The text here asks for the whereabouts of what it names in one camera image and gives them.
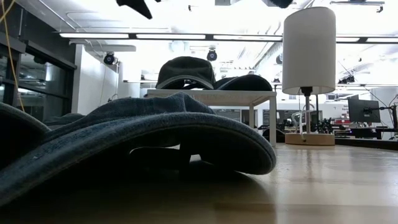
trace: cylindrical lampshade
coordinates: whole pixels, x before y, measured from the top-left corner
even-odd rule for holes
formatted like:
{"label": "cylindrical lampshade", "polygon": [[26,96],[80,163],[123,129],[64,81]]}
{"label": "cylindrical lampshade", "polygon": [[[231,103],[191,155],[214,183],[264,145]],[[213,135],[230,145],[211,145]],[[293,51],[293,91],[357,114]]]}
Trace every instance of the cylindrical lampshade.
{"label": "cylindrical lampshade", "polygon": [[282,92],[329,93],[336,88],[336,16],[327,7],[293,13],[284,22]]}

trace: wooden lamp base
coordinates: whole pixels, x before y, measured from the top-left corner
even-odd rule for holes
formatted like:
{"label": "wooden lamp base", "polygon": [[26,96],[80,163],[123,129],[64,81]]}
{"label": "wooden lamp base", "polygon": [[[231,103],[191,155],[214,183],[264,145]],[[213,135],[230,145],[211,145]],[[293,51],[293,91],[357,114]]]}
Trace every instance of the wooden lamp base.
{"label": "wooden lamp base", "polygon": [[334,134],[304,134],[304,139],[301,138],[300,134],[285,134],[286,144],[297,144],[307,146],[334,146],[335,135]]}

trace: ceiling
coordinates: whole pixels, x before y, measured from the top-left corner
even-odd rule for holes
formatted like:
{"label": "ceiling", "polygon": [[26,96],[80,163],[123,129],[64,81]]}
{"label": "ceiling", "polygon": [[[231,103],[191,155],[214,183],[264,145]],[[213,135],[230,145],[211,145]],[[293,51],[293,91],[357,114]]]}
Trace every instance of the ceiling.
{"label": "ceiling", "polygon": [[[289,14],[305,7],[326,6],[336,14],[339,35],[396,35],[398,27],[392,23],[398,21],[398,1],[384,1],[384,10],[377,13],[379,6],[341,6],[330,4],[330,0],[295,0],[287,9],[269,7],[261,0],[240,0],[231,6],[216,6],[215,0],[163,0],[160,3],[147,0],[154,17],[148,20],[126,6],[119,7],[115,0],[17,0],[60,32],[282,35],[283,21]],[[116,55],[123,62],[137,63],[146,73],[157,73],[163,63],[177,56],[205,58],[210,48],[215,48],[218,54],[213,63],[218,78],[221,73],[244,75],[255,67],[256,72],[273,80],[282,71],[275,60],[282,53],[281,44],[179,40],[98,40],[91,44],[135,45],[136,52]],[[347,75],[347,69],[359,74],[357,78],[364,82],[375,82],[370,71],[377,73],[378,68],[391,66],[397,52],[398,47],[394,45],[338,45],[337,79]]]}

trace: wooden surface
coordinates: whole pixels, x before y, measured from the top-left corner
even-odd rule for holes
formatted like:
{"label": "wooden surface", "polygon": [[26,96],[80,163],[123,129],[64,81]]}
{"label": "wooden surface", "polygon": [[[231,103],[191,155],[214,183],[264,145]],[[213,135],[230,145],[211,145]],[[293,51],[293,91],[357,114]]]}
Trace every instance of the wooden surface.
{"label": "wooden surface", "polygon": [[200,163],[184,182],[151,177],[152,183],[104,186],[103,175],[91,188],[8,208],[0,223],[397,223],[396,152],[285,144],[276,151],[269,175]]}
{"label": "wooden surface", "polygon": [[287,133],[285,134],[286,144],[297,144],[307,146],[334,146],[335,135],[334,134],[304,134],[303,141],[301,134]]}
{"label": "wooden surface", "polygon": [[273,91],[228,90],[148,90],[147,97],[166,97],[181,91],[208,106],[257,106],[276,97]]}

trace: blue denim cap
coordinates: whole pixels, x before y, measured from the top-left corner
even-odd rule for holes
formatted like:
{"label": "blue denim cap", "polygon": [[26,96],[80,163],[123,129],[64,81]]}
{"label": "blue denim cap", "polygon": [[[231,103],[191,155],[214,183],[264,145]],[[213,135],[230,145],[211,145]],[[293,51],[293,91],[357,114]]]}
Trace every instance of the blue denim cap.
{"label": "blue denim cap", "polygon": [[276,164],[273,148],[255,130],[215,115],[186,93],[123,98],[47,131],[36,148],[1,170],[0,206],[100,152],[129,155],[133,149],[178,144],[185,154],[248,174],[267,174]]}

